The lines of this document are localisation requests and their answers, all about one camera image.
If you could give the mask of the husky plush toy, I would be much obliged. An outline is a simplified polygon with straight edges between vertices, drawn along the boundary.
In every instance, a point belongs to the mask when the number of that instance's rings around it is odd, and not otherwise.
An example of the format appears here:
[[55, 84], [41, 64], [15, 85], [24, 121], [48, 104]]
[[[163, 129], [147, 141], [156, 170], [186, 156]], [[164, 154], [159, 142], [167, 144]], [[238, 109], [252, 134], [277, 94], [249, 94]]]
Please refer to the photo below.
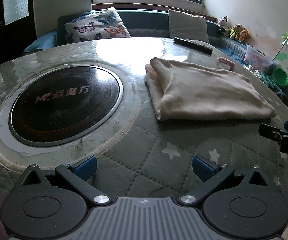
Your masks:
[[230, 37], [230, 33], [231, 33], [231, 28], [228, 26], [228, 17], [227, 16], [223, 16], [219, 22], [219, 31], [222, 35], [226, 36], [226, 37]]

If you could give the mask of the butterfly print pillow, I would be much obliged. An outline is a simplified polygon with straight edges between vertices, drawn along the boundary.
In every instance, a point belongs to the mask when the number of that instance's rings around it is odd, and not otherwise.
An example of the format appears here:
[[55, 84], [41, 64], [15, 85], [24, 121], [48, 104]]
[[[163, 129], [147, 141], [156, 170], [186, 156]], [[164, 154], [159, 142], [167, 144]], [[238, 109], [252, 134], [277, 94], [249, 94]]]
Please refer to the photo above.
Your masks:
[[113, 7], [78, 17], [66, 23], [64, 28], [67, 43], [131, 37], [119, 13]]

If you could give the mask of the black round induction cooktop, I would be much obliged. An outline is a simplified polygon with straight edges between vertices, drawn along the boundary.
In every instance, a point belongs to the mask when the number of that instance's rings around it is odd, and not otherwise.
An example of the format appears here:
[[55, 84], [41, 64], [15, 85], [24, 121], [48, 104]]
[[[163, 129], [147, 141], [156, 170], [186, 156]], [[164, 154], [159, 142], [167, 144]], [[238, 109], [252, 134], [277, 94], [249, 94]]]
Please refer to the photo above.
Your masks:
[[122, 97], [122, 81], [109, 69], [83, 64], [61, 67], [20, 92], [10, 110], [10, 131], [29, 146], [66, 144], [106, 122]]

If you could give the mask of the white plain pillow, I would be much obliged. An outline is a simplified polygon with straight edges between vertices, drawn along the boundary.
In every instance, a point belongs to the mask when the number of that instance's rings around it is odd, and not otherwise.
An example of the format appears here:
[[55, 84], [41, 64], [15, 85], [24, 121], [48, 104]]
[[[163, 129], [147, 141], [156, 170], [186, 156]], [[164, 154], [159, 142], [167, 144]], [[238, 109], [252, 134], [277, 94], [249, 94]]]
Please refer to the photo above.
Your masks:
[[169, 36], [209, 43], [206, 18], [185, 12], [168, 11]]

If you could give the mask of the pink hair scrunchie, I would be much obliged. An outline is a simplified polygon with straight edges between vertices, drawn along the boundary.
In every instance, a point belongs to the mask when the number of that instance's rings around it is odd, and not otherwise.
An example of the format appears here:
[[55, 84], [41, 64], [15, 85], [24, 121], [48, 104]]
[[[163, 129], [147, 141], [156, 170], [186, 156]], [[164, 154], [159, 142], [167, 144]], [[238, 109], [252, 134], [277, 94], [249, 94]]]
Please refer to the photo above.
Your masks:
[[228, 65], [230, 71], [234, 70], [235, 63], [233, 61], [227, 59], [226, 57], [218, 57], [217, 60], [218, 62]]

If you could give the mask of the teal sofa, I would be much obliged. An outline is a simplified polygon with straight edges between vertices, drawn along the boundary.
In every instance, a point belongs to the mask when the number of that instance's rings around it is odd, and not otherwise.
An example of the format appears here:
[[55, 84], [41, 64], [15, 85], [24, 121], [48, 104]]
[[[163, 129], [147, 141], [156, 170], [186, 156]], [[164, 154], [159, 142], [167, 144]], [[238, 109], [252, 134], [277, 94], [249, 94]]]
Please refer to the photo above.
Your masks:
[[[90, 14], [93, 11], [81, 12], [73, 15], [61, 16], [58, 19], [57, 46], [66, 44], [64, 38], [64, 25], [78, 17]], [[117, 9], [132, 37], [169, 37], [168, 12], [141, 9]], [[217, 23], [207, 20], [207, 35], [210, 44], [220, 50], [229, 49], [237, 56], [244, 57], [246, 45], [220, 35]]]

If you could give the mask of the black remote control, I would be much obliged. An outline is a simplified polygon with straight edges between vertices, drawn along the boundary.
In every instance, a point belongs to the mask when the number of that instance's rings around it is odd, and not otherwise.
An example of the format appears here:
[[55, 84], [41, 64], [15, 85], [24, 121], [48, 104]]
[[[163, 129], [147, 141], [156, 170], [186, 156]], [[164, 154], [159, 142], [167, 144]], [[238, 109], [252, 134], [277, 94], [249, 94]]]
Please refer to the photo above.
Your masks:
[[207, 54], [207, 55], [212, 55], [212, 52], [213, 52], [213, 49], [206, 46], [206, 45], [203, 45], [203, 44], [200, 44], [200, 43], [197, 43], [194, 41], [186, 40], [183, 38], [175, 37], [175, 38], [173, 38], [173, 42], [175, 44], [184, 46], [186, 48], [197, 50], [197, 51], [202, 52], [202, 53]]

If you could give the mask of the blue sofa cushion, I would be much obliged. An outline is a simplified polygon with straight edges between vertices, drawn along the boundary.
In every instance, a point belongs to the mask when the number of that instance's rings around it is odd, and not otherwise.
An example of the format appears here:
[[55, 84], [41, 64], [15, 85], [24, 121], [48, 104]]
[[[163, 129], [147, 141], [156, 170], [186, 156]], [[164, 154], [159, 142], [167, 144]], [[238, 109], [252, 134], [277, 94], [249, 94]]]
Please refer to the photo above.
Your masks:
[[58, 29], [55, 29], [40, 36], [23, 51], [23, 54], [31, 54], [35, 53], [36, 51], [47, 50], [56, 47], [58, 31]]

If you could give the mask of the yellow plush toy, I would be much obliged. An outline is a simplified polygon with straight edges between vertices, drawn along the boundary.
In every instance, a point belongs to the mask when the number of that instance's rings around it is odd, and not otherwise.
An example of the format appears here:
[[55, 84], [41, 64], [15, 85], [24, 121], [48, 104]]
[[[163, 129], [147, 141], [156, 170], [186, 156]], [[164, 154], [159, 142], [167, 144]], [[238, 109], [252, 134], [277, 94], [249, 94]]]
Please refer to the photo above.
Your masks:
[[231, 28], [230, 33], [229, 33], [229, 38], [232, 39], [232, 40], [237, 41], [239, 36], [240, 36], [240, 33], [243, 30], [244, 30], [244, 27], [241, 24], [237, 24], [237, 25], [233, 26]]

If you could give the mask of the orange plush toy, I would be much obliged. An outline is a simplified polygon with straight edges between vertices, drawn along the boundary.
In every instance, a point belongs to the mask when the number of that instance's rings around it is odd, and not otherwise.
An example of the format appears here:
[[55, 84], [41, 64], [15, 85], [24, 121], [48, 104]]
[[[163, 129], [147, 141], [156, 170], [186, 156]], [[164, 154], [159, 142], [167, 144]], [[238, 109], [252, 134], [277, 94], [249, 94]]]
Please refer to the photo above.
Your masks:
[[244, 28], [239, 34], [238, 42], [241, 44], [244, 44], [248, 35], [249, 35], [249, 31], [246, 28]]

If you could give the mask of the green plastic cup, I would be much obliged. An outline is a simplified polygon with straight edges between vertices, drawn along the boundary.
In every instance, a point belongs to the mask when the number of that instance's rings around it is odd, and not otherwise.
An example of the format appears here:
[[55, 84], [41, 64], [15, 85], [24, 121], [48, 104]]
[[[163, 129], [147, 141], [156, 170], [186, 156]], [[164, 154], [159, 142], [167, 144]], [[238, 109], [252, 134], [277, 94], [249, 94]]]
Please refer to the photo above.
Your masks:
[[285, 88], [288, 86], [288, 76], [282, 68], [275, 68], [271, 77], [279, 87]]

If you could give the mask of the dark wooden door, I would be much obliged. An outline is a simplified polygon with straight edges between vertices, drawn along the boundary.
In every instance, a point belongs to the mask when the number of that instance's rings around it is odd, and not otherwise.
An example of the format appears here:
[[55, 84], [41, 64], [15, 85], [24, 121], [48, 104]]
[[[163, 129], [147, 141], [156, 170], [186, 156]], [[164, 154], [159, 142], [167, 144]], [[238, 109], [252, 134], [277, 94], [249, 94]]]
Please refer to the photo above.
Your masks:
[[22, 56], [34, 40], [33, 0], [0, 0], [0, 63]]

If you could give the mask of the clear plastic container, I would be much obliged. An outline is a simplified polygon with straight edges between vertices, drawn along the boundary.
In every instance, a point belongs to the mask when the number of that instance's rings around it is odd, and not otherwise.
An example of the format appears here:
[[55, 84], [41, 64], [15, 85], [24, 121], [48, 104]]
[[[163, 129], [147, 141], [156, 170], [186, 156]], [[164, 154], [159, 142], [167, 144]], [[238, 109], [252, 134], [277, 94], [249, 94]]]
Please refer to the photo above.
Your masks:
[[265, 55], [248, 44], [246, 45], [244, 61], [257, 70], [268, 67], [272, 62], [271, 59], [267, 58]]

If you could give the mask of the cream knit garment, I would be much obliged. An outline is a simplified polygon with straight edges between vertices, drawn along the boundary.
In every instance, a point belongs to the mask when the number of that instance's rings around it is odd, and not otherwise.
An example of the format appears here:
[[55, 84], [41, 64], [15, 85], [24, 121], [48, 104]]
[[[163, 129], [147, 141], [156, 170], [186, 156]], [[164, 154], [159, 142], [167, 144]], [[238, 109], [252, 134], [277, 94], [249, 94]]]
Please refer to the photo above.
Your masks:
[[274, 108], [247, 77], [225, 69], [153, 58], [146, 83], [158, 120], [260, 120]]

